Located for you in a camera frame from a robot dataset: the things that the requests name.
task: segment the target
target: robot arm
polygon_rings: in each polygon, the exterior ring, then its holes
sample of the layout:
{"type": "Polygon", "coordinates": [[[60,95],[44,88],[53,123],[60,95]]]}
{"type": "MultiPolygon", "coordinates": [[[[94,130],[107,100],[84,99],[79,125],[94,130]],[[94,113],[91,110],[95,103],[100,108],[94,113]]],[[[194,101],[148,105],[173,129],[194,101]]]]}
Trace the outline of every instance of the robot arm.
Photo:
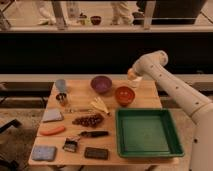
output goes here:
{"type": "Polygon", "coordinates": [[[213,170],[213,103],[169,73],[162,66],[168,62],[164,51],[156,51],[141,56],[128,71],[131,76],[148,74],[151,76],[191,117],[196,124],[190,171],[213,170]]]}

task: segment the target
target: purple bowl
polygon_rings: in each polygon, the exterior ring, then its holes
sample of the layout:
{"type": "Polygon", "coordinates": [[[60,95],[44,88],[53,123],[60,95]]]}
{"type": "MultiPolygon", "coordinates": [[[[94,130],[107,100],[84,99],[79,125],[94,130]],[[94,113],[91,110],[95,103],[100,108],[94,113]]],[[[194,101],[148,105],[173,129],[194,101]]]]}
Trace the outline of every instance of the purple bowl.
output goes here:
{"type": "Polygon", "coordinates": [[[106,93],[112,87],[112,80],[106,76],[94,77],[90,83],[91,87],[97,93],[106,93]]]}

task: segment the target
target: yellow object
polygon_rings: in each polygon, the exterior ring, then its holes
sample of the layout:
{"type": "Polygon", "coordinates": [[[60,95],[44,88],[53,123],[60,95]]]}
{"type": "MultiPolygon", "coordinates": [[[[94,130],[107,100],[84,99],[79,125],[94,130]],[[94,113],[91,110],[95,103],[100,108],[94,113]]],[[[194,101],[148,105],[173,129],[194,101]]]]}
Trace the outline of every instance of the yellow object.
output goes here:
{"type": "Polygon", "coordinates": [[[130,68],[128,71],[127,71],[127,78],[128,80],[134,80],[137,78],[137,75],[135,75],[134,71],[132,68],[130,68]]]}
{"type": "Polygon", "coordinates": [[[106,104],[103,102],[103,100],[100,97],[95,97],[94,101],[90,103],[94,108],[101,110],[107,114],[109,114],[109,110],[107,109],[106,104]]]}

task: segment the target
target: bunch of grapes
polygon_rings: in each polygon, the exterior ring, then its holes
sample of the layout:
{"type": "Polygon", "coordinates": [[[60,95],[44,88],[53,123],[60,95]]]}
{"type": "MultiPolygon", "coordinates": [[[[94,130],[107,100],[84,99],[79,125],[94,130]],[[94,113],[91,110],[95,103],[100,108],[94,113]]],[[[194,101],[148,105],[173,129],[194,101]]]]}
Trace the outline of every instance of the bunch of grapes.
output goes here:
{"type": "Polygon", "coordinates": [[[72,124],[82,125],[85,127],[96,127],[99,123],[103,121],[103,116],[101,114],[94,114],[89,116],[77,117],[72,124]]]}

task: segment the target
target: white cup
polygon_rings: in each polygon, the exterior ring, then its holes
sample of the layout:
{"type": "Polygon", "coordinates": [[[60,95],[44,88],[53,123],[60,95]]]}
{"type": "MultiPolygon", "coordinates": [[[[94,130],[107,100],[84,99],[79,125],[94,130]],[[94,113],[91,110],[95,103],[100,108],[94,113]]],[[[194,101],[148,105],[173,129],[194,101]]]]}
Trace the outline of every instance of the white cup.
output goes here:
{"type": "Polygon", "coordinates": [[[134,80],[129,80],[130,86],[131,86],[132,88],[137,88],[137,87],[139,87],[142,78],[143,78],[143,77],[137,77],[137,78],[134,79],[134,80]]]}

